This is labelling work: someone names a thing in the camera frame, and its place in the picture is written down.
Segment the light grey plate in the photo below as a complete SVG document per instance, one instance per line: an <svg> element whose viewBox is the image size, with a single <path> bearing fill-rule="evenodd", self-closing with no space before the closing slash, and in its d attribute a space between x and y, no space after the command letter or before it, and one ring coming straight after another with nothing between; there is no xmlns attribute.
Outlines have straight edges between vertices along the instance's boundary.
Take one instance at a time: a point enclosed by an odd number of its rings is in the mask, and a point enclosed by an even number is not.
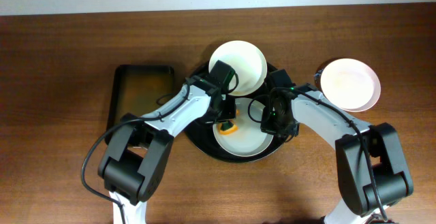
<svg viewBox="0 0 436 224"><path fill-rule="evenodd" d="M214 137L227 153L238 157L251 157L265 151L273 140L273 135L264 133L260 129L260 124L252 121L248 115L248 108L251 99L236 99L236 118L235 123L238 130L229 135L221 135L218 132L217 124L213 125ZM250 115L259 121L262 117L264 105L254 101L250 107Z"/></svg>

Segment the cream white plate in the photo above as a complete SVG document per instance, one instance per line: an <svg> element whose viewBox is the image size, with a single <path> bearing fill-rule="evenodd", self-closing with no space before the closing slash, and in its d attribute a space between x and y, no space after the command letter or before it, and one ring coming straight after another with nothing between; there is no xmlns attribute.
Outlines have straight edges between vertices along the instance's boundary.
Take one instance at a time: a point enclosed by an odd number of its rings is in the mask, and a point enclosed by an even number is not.
<svg viewBox="0 0 436 224"><path fill-rule="evenodd" d="M255 45L234 40L220 45L210 58L208 70L211 71L217 61L230 65L238 74L239 83L230 93L232 96L242 97L258 90L267 74L267 62Z"/></svg>

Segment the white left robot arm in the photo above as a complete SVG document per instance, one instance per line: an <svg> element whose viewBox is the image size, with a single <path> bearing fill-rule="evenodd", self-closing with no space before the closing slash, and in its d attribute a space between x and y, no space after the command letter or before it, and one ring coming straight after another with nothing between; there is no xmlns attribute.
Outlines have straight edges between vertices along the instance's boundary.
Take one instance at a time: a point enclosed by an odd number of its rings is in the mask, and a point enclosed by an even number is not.
<svg viewBox="0 0 436 224"><path fill-rule="evenodd" d="M114 223L145 223L146 203L157 190L175 137L193 121L222 121L226 95L236 74L186 79L180 92L157 110L129 114L98 140L110 138L97 169L113 204Z"/></svg>

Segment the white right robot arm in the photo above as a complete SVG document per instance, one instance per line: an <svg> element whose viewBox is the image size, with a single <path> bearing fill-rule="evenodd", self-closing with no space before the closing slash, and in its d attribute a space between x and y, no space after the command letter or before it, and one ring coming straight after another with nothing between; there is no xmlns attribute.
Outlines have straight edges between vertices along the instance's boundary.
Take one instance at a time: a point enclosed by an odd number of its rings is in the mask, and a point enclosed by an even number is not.
<svg viewBox="0 0 436 224"><path fill-rule="evenodd" d="M316 132L336 155L341 200L321 222L391 223L387 208L414 191L396 129L353 117L310 84L271 89L261 130L292 139L300 125Z"/></svg>

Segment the orange green scrub sponge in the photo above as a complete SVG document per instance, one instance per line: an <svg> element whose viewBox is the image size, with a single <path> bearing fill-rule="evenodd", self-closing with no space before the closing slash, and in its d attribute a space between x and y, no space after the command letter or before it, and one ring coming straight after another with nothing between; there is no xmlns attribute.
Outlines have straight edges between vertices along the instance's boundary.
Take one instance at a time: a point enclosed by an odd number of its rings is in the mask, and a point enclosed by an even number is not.
<svg viewBox="0 0 436 224"><path fill-rule="evenodd" d="M236 125L235 118L234 118L234 119L228 120L226 122L219 123L217 125L217 129L221 135L229 135L229 134L237 131L238 126Z"/></svg>

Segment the pink plate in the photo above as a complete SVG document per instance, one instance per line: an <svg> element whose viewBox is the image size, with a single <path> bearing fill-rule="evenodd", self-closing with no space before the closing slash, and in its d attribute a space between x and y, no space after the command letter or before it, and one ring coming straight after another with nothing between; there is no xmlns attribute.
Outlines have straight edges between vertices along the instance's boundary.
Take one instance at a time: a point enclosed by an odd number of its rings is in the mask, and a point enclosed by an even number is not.
<svg viewBox="0 0 436 224"><path fill-rule="evenodd" d="M372 108L381 96L381 82L374 70L356 59L336 59L320 70L319 85L324 96L348 112Z"/></svg>

